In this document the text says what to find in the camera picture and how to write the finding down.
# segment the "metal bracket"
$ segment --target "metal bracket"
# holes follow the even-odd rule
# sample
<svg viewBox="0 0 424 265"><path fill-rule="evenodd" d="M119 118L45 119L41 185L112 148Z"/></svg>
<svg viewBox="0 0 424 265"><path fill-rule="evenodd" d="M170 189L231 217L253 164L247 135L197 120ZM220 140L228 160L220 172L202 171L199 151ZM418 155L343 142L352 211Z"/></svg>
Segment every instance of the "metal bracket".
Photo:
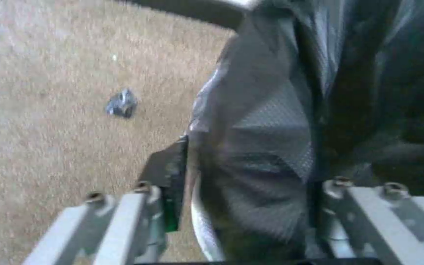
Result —
<svg viewBox="0 0 424 265"><path fill-rule="evenodd" d="M95 265L154 263L165 248L160 188L139 183L118 203L94 192L66 208L23 264L69 265L94 253Z"/></svg>
<svg viewBox="0 0 424 265"><path fill-rule="evenodd" d="M410 197L398 183L376 188L340 183L324 183L321 215L321 235L337 258L424 264L424 197Z"/></svg>

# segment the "floor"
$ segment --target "floor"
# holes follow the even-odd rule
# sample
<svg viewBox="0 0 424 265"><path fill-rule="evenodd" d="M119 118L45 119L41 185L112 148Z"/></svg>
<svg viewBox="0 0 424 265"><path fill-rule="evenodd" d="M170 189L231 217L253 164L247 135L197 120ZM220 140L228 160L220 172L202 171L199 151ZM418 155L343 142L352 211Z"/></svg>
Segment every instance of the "floor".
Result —
<svg viewBox="0 0 424 265"><path fill-rule="evenodd" d="M129 191L187 127L231 35L113 0L0 0L0 265L20 264L89 191ZM106 115L124 87L135 116ZM164 260L203 259L184 213Z"/></svg>

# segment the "screw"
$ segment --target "screw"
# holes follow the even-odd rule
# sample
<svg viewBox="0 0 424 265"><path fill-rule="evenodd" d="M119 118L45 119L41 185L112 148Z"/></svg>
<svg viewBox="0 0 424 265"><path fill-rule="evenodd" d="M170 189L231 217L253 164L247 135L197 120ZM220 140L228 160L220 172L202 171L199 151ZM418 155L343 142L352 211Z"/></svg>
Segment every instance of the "screw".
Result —
<svg viewBox="0 0 424 265"><path fill-rule="evenodd" d="M106 196L100 191L92 191L86 195L86 199L84 200L89 205L101 206L106 201Z"/></svg>
<svg viewBox="0 0 424 265"><path fill-rule="evenodd" d="M333 179L333 186L338 188L349 188L353 186L353 181L350 178L346 178L343 176L336 176Z"/></svg>
<svg viewBox="0 0 424 265"><path fill-rule="evenodd" d="M383 192L385 198L390 200L401 200L410 197L407 186L396 182L385 183L383 186Z"/></svg>
<svg viewBox="0 0 424 265"><path fill-rule="evenodd" d="M148 181L140 181L137 186L133 189L135 193L150 193L151 184Z"/></svg>

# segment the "carpet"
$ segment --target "carpet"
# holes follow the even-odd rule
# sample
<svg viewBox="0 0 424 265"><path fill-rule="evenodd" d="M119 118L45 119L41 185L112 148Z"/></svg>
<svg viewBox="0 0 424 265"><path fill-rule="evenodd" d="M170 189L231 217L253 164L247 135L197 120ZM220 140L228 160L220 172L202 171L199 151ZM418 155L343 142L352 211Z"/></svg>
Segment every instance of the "carpet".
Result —
<svg viewBox="0 0 424 265"><path fill-rule="evenodd" d="M149 154L187 128L232 35L111 0L0 1L0 265L20 264L89 191L128 192ZM125 87L136 113L108 116ZM163 260L203 260L183 213Z"/></svg>

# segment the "plastic bag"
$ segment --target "plastic bag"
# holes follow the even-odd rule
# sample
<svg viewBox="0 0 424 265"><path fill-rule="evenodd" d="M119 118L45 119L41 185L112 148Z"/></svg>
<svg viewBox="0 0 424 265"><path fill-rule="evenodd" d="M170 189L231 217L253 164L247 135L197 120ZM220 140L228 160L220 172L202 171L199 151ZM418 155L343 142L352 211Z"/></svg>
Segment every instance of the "plastic bag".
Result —
<svg viewBox="0 0 424 265"><path fill-rule="evenodd" d="M307 235L323 180L424 194L424 0L262 3L188 134L227 259L318 255Z"/></svg>

